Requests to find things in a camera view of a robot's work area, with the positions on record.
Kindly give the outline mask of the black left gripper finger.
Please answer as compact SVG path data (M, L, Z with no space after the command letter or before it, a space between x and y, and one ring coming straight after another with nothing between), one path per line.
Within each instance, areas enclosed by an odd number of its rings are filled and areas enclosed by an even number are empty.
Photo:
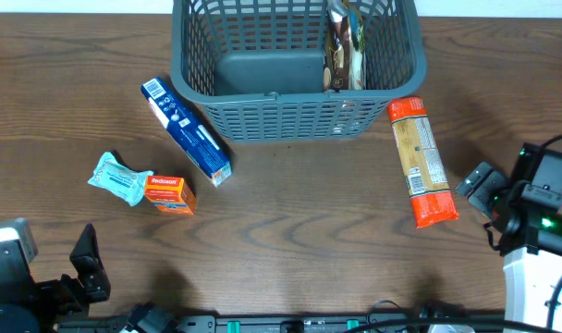
M69 260L78 273L87 302L107 301L110 298L110 281L99 254L96 231L92 224L88 224L82 231Z
M23 218L0 222L0 278L30 278L37 246L29 222Z

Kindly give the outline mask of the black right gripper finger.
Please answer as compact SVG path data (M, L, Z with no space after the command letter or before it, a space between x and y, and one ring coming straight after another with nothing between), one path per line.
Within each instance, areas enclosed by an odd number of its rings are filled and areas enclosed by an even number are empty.
M468 201L479 212L492 219L495 197L507 187L507 177L503 173L493 170L483 184L468 197Z
M489 163L481 162L459 183L459 185L455 188L456 193L463 197L469 197L483 184L493 170L493 167Z

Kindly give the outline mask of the brown Nescafe Gold bag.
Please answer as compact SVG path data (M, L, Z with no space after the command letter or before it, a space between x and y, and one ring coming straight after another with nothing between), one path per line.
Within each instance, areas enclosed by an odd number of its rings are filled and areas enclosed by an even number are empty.
M364 90L366 56L363 18L349 1L327 1L323 90Z

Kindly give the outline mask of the grey plastic basket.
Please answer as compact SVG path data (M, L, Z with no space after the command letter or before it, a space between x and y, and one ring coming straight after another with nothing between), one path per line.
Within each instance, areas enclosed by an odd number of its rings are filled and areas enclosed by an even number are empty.
M413 0L352 1L363 88L333 89L324 0L176 1L170 78L235 142L354 137L413 94L427 61Z

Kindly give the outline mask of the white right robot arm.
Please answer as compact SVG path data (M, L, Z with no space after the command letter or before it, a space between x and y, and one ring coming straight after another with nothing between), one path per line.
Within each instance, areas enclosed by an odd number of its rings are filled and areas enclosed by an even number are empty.
M562 332L562 153L524 143L509 176L482 162L456 191L504 259L506 321Z

